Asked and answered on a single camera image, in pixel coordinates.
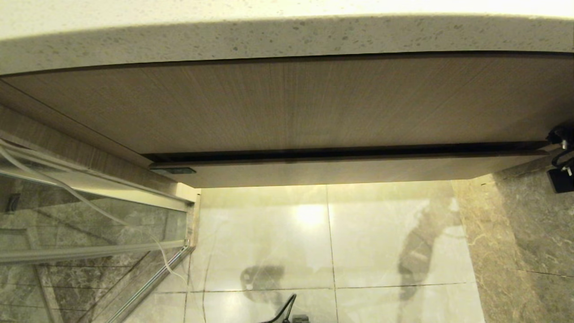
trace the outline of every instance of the white cable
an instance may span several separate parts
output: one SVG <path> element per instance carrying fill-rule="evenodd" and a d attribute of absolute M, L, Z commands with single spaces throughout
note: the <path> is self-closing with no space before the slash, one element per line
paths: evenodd
<path fill-rule="evenodd" d="M 7 142 L 5 142 L 3 139 L 0 139 L 0 144 L 4 144 L 4 145 L 10 146 L 10 144 L 8 144 Z M 114 216 L 111 215 L 110 213 L 108 213 L 108 212 L 104 211 L 103 209 L 101 209 L 101 208 L 100 208 L 99 206 L 97 206 L 96 204 L 93 204 L 92 202 L 90 202 L 90 200 L 88 200 L 87 198 L 81 196 L 76 190 L 74 190 L 73 188 L 71 188 L 71 187 L 70 187 L 69 185 L 67 185 L 66 183 L 64 183 L 64 182 L 62 182 L 62 181 L 60 181 L 60 180 L 58 180 L 58 179 L 55 179 L 55 178 L 53 178 L 53 177 L 51 177 L 51 176 L 49 176 L 49 175 L 46 175 L 46 174 L 44 174 L 44 173 L 42 173 L 42 172 L 33 170 L 33 169 L 29 168 L 28 166 L 26 166 L 26 165 L 20 163 L 16 158 L 14 158 L 10 153 L 8 153 L 8 151 L 5 150 L 4 147 L 2 147 L 1 145 L 0 145 L 0 155 L 2 155 L 6 160 L 8 160 L 8 161 L 11 162 L 14 166 L 20 168 L 21 170 L 23 170 L 23 171 L 25 171 L 25 172 L 28 172 L 28 173 L 30 173 L 30 174 L 36 175 L 37 177 L 40 177 L 40 178 L 42 178 L 43 180 L 46 180 L 46 181 L 48 181 L 48 182 L 50 182 L 50 183 L 52 183 L 52 184 L 55 184 L 55 185 L 61 187 L 62 189 L 65 189 L 65 190 L 68 191 L 70 194 L 72 194 L 73 196 L 75 196 L 75 197 L 76 197 L 77 199 L 79 199 L 80 201 L 86 203 L 89 207 L 91 207 L 92 209 L 96 210 L 96 211 L 99 212 L 100 214 L 102 214 L 102 215 L 104 215 L 104 216 L 106 216 L 106 217 L 108 217 L 108 218 L 110 218 L 110 219 L 112 219 L 112 220 L 114 220 L 114 221 L 116 221 L 116 222 L 118 222 L 118 223 L 120 223 L 120 224 L 123 224 L 123 225 L 127 226 L 128 228 L 132 228 L 132 229 L 134 229 L 134 230 L 140 231 L 140 232 L 142 232 L 142 233 L 147 234 L 148 236 L 150 236 L 150 237 L 152 238 L 152 240 L 157 244 L 157 246 L 159 247 L 159 249 L 160 249 L 160 251 L 161 251 L 161 254 L 162 254 L 163 258 L 164 258 L 164 263 L 165 263 L 166 269 L 167 269 L 171 274 L 176 275 L 176 276 L 178 276 L 179 278 L 181 278 L 181 279 L 185 282 L 185 286 L 186 286 L 186 289 L 187 289 L 187 279 L 185 279 L 183 276 L 181 276 L 180 274 L 174 272 L 174 271 L 171 269 L 171 267 L 169 266 L 169 263 L 168 263 L 168 258 L 167 258 L 167 256 L 165 255 L 164 249 L 162 248 L 160 242 L 159 242 L 151 233 L 146 232 L 146 231 L 144 231 L 144 230 L 142 230 L 142 229 L 140 229 L 140 228 L 138 228 L 138 227 L 136 227 L 136 226 L 133 226 L 132 224 L 130 224 L 130 223 L 128 223 L 128 222 L 126 222 L 126 221 L 124 221 L 124 220 L 122 220 L 122 219 L 120 219 L 120 218 L 114 217 Z"/>

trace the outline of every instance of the speckled stone countertop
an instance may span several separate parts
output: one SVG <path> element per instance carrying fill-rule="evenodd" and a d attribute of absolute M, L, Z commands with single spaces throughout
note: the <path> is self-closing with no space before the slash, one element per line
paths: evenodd
<path fill-rule="evenodd" d="M 574 52 L 574 2 L 0 0 L 0 75 L 160 61 Z"/>

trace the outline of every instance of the black bracket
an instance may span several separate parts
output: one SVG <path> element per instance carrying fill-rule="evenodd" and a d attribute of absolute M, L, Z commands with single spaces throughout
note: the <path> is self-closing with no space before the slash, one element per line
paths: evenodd
<path fill-rule="evenodd" d="M 552 159 L 552 166 L 548 177 L 552 183 L 555 193 L 567 193 L 574 191 L 574 157 L 560 163 L 560 158 L 574 152 L 574 128 L 568 126 L 558 126 L 550 131 L 546 137 L 551 144 L 560 144 L 563 152 Z"/>

